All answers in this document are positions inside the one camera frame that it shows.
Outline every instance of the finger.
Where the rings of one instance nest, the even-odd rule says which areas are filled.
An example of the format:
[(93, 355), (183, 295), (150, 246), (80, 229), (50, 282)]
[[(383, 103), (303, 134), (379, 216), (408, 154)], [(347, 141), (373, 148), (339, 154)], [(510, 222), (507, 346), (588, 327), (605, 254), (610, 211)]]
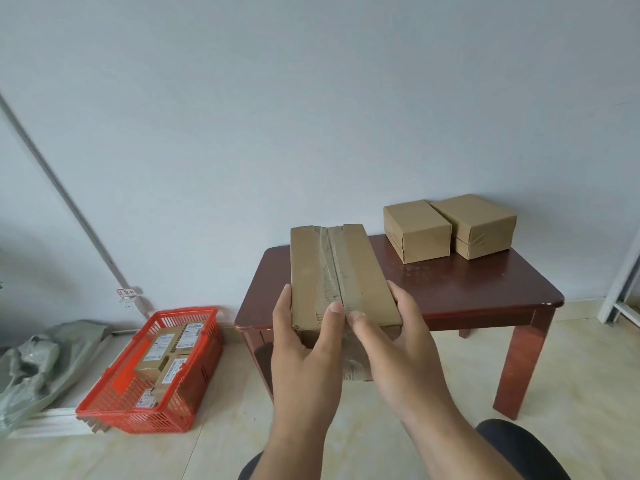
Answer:
[(391, 340), (380, 329), (380, 325), (362, 312), (352, 312), (348, 318), (351, 329), (364, 346), (370, 360), (385, 354), (392, 346)]
[(334, 301), (324, 312), (320, 336), (314, 346), (314, 351), (340, 355), (342, 346), (342, 330), (344, 329), (344, 307), (339, 301)]
[(291, 285), (286, 284), (273, 309), (273, 345), (294, 344), (300, 341), (291, 327)]
[(402, 317), (403, 330), (424, 330), (427, 324), (424, 322), (420, 307), (407, 291), (400, 288), (394, 282), (387, 280), (391, 295), (396, 300), (398, 311)]

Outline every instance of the red plastic basket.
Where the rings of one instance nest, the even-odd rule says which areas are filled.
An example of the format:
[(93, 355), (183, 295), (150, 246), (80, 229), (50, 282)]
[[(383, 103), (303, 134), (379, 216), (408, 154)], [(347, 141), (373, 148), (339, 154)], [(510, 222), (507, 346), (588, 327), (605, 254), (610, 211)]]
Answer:
[[(191, 428), (209, 380), (222, 354), (218, 309), (180, 308), (155, 313), (137, 332), (116, 361), (76, 408), (76, 416), (89, 424), (107, 424), (127, 433), (184, 433)], [(140, 396), (154, 386), (133, 372), (161, 328), (205, 321), (187, 362), (151, 409), (136, 408)]]

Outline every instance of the person's right hand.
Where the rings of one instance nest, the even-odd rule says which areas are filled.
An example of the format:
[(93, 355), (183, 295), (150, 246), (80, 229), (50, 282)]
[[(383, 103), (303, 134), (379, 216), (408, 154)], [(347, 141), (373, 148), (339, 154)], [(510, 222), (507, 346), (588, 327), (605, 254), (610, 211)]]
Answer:
[(348, 317), (367, 351), (380, 395), (405, 425), (432, 413), (454, 413), (457, 409), (438, 350), (420, 308), (409, 293), (387, 282), (403, 320), (400, 337), (391, 341), (372, 318), (361, 312), (354, 311)]

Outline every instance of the wooden table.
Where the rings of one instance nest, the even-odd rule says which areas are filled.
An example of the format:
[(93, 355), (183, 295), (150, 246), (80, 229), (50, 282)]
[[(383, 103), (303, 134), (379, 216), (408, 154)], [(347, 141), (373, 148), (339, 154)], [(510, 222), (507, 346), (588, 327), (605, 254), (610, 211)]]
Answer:
[[(432, 331), (466, 337), (474, 328), (515, 326), (493, 408), (516, 419), (562, 293), (513, 249), (471, 261), (453, 253), (403, 264), (385, 235), (370, 240), (385, 277), (411, 293)], [(271, 313), (290, 281), (289, 246), (267, 249), (236, 317), (270, 394)]]

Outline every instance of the tabletop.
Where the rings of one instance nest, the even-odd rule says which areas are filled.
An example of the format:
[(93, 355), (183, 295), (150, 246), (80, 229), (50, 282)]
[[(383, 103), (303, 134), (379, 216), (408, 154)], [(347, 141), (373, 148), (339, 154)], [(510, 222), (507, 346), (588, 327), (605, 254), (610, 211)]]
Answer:
[[(467, 261), (459, 254), (403, 264), (386, 235), (369, 236), (388, 280), (407, 290), (425, 319), (474, 312), (558, 307), (564, 297), (513, 249)], [(271, 312), (291, 282), (290, 246), (267, 249), (236, 316), (236, 328), (271, 328)]]

